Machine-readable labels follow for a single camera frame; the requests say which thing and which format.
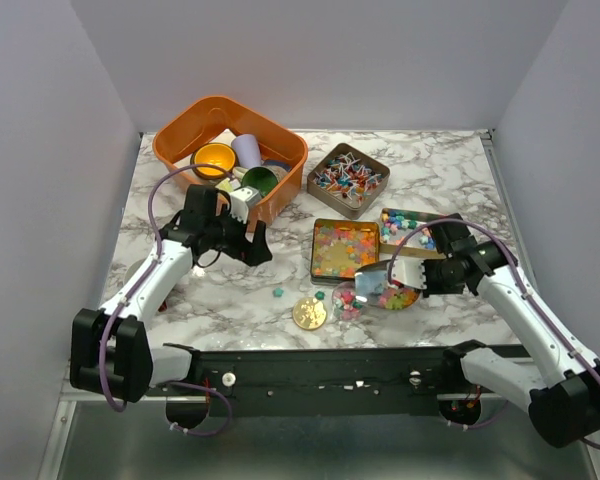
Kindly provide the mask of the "gold tin of pastel candies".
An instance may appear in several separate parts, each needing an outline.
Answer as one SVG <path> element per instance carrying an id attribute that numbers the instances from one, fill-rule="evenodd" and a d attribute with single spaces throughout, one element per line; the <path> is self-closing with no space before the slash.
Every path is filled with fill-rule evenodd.
<path id="1" fill-rule="evenodd" d="M 415 232 L 419 225 L 441 219 L 442 215 L 404 210 L 383 208 L 381 210 L 378 224 L 380 231 L 379 249 L 382 254 L 391 255 L 405 236 L 410 235 L 409 240 L 401 248 L 399 255 L 420 259 L 442 259 L 431 231 L 424 228 Z"/>

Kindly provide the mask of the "steel scoop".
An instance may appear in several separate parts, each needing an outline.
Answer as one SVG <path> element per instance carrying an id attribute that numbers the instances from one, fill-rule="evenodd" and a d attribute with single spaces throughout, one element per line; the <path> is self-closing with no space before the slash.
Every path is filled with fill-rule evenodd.
<path id="1" fill-rule="evenodd" d="M 389 280 L 393 262 L 390 259 L 382 260 L 355 272 L 355 292 L 359 302 L 375 308 L 403 310 L 418 300 L 422 290 L 407 288 Z"/>

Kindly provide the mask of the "gold tin of translucent candies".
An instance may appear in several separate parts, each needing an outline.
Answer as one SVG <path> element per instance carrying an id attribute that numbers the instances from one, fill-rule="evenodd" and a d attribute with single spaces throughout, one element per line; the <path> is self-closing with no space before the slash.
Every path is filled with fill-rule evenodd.
<path id="1" fill-rule="evenodd" d="M 319 218 L 314 222 L 310 277 L 314 284 L 335 285 L 379 261 L 379 227 L 374 222 Z"/>

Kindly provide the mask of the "gold jar lid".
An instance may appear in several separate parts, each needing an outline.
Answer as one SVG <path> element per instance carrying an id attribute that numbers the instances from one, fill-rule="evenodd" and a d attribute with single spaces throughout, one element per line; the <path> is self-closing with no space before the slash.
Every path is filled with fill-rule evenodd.
<path id="1" fill-rule="evenodd" d="M 298 300 L 292 309 L 292 319 L 301 329 L 317 330 L 327 320 L 327 311 L 322 300 L 305 297 Z"/>

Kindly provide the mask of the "clear glass jar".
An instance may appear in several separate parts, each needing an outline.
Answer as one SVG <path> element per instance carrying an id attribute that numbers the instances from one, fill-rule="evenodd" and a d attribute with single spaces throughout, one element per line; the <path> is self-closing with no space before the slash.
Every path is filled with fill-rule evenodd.
<path id="1" fill-rule="evenodd" d="M 340 321 L 356 320 L 363 309 L 363 304 L 356 298 L 353 282 L 343 282 L 336 286 L 332 292 L 331 304 L 333 316 Z"/>

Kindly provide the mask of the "tin of lollipops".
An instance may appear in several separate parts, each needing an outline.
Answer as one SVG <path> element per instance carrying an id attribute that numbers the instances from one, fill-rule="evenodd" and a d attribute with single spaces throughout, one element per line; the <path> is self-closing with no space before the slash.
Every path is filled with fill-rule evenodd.
<path id="1" fill-rule="evenodd" d="M 388 185 L 390 169 L 354 147 L 336 145 L 307 175 L 307 192 L 357 220 Z"/>

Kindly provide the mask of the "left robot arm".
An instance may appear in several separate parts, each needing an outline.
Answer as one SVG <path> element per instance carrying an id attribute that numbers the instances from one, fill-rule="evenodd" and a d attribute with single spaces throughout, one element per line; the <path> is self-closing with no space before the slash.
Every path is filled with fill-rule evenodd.
<path id="1" fill-rule="evenodd" d="M 202 372 L 192 364 L 193 348 L 152 341 L 146 325 L 206 253 L 250 267 L 271 260 L 265 222 L 248 220 L 260 199 L 252 187 L 227 193 L 189 186 L 182 209 L 158 229 L 154 247 L 125 285 L 98 309 L 83 308 L 74 317 L 71 386 L 104 395 L 116 409 L 165 383 L 181 395 L 194 393 Z"/>

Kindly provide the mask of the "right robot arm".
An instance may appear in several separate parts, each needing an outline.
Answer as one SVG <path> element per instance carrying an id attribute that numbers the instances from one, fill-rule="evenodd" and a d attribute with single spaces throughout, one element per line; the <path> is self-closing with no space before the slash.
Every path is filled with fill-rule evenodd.
<path id="1" fill-rule="evenodd" d="M 426 262 L 426 293 L 469 289 L 505 320 L 533 360 L 522 367 L 478 343 L 444 362 L 440 379 L 460 392 L 485 387 L 526 412 L 551 446 L 587 441 L 600 431 L 600 356 L 559 320 L 530 285 L 510 250 L 494 235 L 479 244 L 476 225 L 460 216 L 426 223 L 443 259 Z"/>

